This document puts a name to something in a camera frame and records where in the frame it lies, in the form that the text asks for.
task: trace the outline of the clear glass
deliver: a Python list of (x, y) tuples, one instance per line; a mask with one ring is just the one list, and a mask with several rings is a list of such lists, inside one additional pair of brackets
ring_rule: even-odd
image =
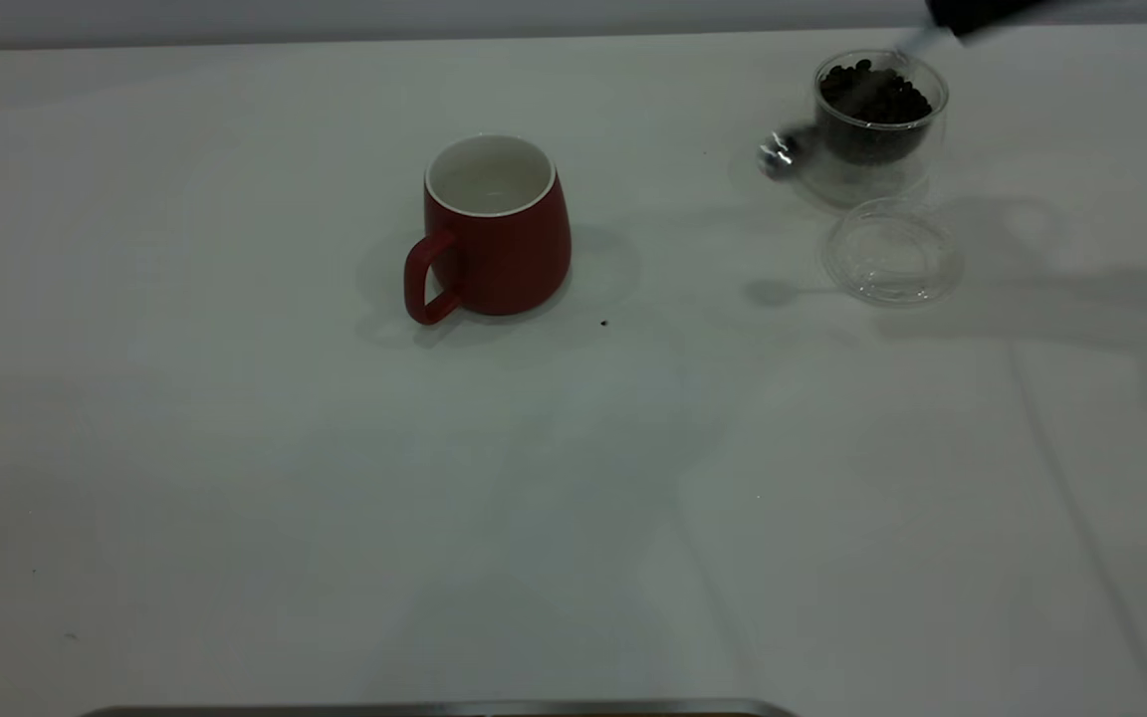
[[(820, 83), (836, 67), (871, 61), (871, 69), (894, 69), (931, 104), (931, 114), (904, 124), (866, 123), (829, 104)], [(836, 55), (813, 78), (817, 146), (801, 177), (824, 200), (843, 208), (915, 190), (939, 154), (946, 131), (950, 87), (923, 61), (891, 49), (857, 49)]]
[(822, 244), (820, 259), (848, 294), (877, 305), (944, 298), (963, 274), (959, 246), (931, 208), (910, 200), (866, 201)]

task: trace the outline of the mug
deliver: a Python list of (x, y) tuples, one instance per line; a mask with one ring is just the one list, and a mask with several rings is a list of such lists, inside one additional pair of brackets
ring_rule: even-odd
[[(423, 177), (423, 228), (405, 258), (405, 310), (424, 326), (460, 305), (528, 312), (570, 271), (570, 218), (555, 164), (516, 137), (470, 137), (443, 149)], [(429, 268), (442, 295), (424, 304)]]

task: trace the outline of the glass jar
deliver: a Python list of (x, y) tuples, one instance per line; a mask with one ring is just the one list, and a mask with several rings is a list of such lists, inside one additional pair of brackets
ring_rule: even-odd
[[(891, 69), (908, 80), (930, 104), (930, 112), (911, 123), (881, 124), (851, 117), (822, 94), (822, 81), (834, 68), (855, 68), (869, 61), (871, 70)], [(879, 86), (857, 86), (849, 100), (860, 106)], [(813, 78), (817, 146), (801, 177), (824, 200), (853, 208), (865, 201), (915, 190), (939, 154), (946, 130), (950, 87), (923, 61), (891, 49), (857, 49), (836, 55)]]

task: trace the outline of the white table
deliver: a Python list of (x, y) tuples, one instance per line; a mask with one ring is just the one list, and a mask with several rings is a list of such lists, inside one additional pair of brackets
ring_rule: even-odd
[[(920, 312), (750, 155), (898, 36), (0, 53), (0, 716), (1147, 716), (1147, 26), (929, 54), (969, 266)], [(572, 280), (423, 329), (477, 131), (560, 164)]]

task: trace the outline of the black object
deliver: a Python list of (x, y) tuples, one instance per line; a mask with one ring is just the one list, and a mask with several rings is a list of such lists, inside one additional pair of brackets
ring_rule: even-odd
[(974, 32), (1050, 3), (1051, 0), (928, 0), (928, 10), (937, 26), (950, 28), (960, 40)]
[[(817, 131), (837, 158), (873, 167), (910, 157), (923, 145), (928, 125), (912, 123), (929, 117), (933, 104), (896, 70), (873, 70), (869, 60), (861, 60), (857, 67), (832, 68), (817, 89), (828, 104), (817, 106)], [(833, 110), (857, 122), (835, 117)]]

